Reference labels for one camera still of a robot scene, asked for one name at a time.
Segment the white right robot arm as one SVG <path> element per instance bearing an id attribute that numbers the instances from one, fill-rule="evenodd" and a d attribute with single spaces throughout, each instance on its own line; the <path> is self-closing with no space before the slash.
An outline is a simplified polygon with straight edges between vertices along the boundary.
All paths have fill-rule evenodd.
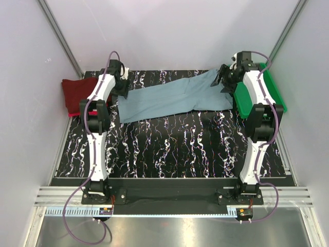
<path id="1" fill-rule="evenodd" d="M 242 83 L 250 96 L 252 108 L 245 123 L 248 140 L 244 166 L 237 183 L 231 189 L 217 191 L 221 205 L 261 205 L 260 171 L 265 152 L 276 139 L 284 107 L 270 95 L 264 81 L 265 68 L 252 60 L 252 51 L 240 51 L 233 55 L 233 63 L 222 64 L 211 86 L 223 85 L 223 93 L 234 93 Z"/>

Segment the dark red folded t shirt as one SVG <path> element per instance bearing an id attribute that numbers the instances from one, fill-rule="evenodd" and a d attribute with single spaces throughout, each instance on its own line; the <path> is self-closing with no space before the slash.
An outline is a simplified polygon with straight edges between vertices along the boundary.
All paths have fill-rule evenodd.
<path id="1" fill-rule="evenodd" d="M 61 85 L 68 113 L 80 112 L 80 101 L 86 99 L 93 92 L 97 82 L 98 79 L 95 77 L 82 80 L 62 80 Z"/>

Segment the light blue t shirt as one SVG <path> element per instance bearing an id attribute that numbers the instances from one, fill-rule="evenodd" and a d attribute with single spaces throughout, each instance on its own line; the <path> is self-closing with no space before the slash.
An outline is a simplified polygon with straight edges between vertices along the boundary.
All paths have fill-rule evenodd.
<path id="1" fill-rule="evenodd" d="M 118 97 L 120 123 L 165 117 L 197 111 L 225 111 L 233 108 L 232 96 L 223 93 L 221 84 L 212 86 L 217 70 L 211 69 L 191 78 L 132 90 Z"/>

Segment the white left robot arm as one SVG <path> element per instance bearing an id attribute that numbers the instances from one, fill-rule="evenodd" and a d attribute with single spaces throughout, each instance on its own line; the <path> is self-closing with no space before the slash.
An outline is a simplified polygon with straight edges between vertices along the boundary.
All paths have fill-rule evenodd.
<path id="1" fill-rule="evenodd" d="M 114 196 L 108 184 L 105 163 L 105 139 L 111 125 L 107 100 L 111 93 L 128 95 L 129 69 L 117 59 L 110 59 L 100 71 L 97 84 L 87 99 L 79 103 L 81 124 L 89 145 L 89 175 L 83 183 L 82 204 L 106 204 Z"/>

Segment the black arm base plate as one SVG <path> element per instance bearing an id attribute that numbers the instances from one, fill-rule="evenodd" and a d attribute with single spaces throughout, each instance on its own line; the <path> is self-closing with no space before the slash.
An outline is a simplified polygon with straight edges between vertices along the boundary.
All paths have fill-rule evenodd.
<path id="1" fill-rule="evenodd" d="M 263 205 L 263 195 L 259 191 L 255 195 L 237 195 L 233 188 L 210 187 L 113 187 L 104 196 L 92 192 L 83 192 L 82 204 L 117 204 L 125 205 L 133 202 L 169 202 L 197 201 L 218 205 Z"/>

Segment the green plastic bin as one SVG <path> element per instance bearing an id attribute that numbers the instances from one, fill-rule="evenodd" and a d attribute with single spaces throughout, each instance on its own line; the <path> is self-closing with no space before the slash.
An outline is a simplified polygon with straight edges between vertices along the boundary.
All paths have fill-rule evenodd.
<path id="1" fill-rule="evenodd" d="M 259 73 L 260 72 L 252 72 L 250 75 L 245 75 L 244 79 L 246 79 L 246 81 L 239 82 L 233 94 L 236 108 L 241 119 L 248 118 L 254 104 L 266 104 L 267 102 L 265 99 L 270 100 L 271 103 L 282 105 L 284 113 L 287 111 L 286 104 L 270 71 L 267 69 L 262 73 L 260 77 L 262 87 L 260 87 L 258 82 Z"/>

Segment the aluminium front rail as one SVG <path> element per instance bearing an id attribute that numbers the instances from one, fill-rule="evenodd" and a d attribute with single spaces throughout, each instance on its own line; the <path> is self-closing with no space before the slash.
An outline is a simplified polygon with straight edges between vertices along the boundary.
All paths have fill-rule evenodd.
<path id="1" fill-rule="evenodd" d="M 264 205 L 280 207 L 311 207 L 313 205 L 308 190 L 305 187 L 278 187 L 278 193 L 271 187 L 261 187 L 256 195 L 234 195 L 233 188 L 211 187 L 113 187 L 106 193 L 114 199 L 102 198 L 98 194 L 84 192 L 74 187 L 41 187 L 34 206 L 63 206 L 69 199 L 69 205 L 109 204 L 114 202 L 124 205 L 136 201 L 208 201 L 219 205 Z"/>

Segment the bright red folded t shirt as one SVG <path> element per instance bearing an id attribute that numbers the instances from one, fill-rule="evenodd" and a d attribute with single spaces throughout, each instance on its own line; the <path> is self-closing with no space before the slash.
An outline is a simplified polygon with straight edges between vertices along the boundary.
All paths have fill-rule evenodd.
<path id="1" fill-rule="evenodd" d="M 97 111 L 90 111 L 88 112 L 88 115 L 97 115 Z M 80 112 L 68 113 L 68 117 L 76 117 L 76 116 L 80 116 Z"/>

